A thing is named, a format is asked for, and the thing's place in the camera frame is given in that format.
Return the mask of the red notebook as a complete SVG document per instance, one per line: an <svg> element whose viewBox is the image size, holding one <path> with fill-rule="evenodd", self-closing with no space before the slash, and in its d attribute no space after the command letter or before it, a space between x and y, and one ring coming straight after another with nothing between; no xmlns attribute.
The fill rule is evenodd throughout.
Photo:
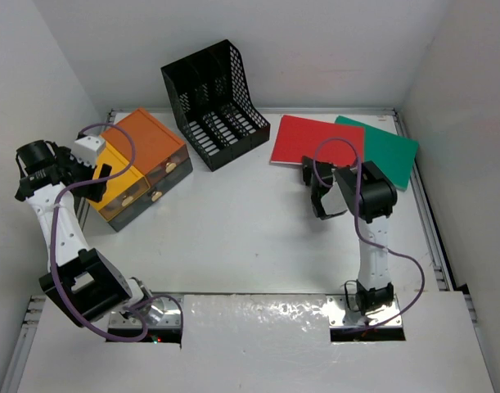
<svg viewBox="0 0 500 393"><path fill-rule="evenodd" d="M319 145L329 138L346 139L357 150L359 159L363 160L364 135L364 129L358 126L284 115L278 127L270 162L300 165L303 156L313 158ZM347 166L354 163L355 154L347 143L332 141L322 148L317 160Z"/></svg>

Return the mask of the green notebook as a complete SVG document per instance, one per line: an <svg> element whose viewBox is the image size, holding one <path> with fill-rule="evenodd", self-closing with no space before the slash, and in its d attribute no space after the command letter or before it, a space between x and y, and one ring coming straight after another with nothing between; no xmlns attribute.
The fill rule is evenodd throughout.
<svg viewBox="0 0 500 393"><path fill-rule="evenodd" d="M373 161L399 190L408 188L419 144L410 138L388 133L371 125L338 116L336 124L364 129L364 160Z"/></svg>

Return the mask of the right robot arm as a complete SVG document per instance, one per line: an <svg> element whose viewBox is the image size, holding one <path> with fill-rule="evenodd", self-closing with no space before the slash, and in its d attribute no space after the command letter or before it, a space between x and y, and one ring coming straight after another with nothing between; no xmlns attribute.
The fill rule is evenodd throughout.
<svg viewBox="0 0 500 393"><path fill-rule="evenodd" d="M397 191L372 161L361 164L361 173L350 167L302 157L302 178L310 187L315 216L331 219L346 212L358 217L359 271L356 280L356 310L367 314L394 299L388 269L388 219Z"/></svg>

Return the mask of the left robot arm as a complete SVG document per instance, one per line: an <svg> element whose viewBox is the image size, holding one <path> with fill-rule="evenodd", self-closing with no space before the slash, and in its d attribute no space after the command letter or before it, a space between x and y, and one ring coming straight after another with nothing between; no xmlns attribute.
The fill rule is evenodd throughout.
<svg viewBox="0 0 500 393"><path fill-rule="evenodd" d="M72 147L38 140L16 151L20 171L16 199L37 216L47 245L48 271L39 279L47 297L77 326L95 322L110 312L129 317L146 309L152 294L136 278L125 278L83 235L75 212L76 198L100 201L111 166L99 165L106 149L101 137L82 136Z"/></svg>

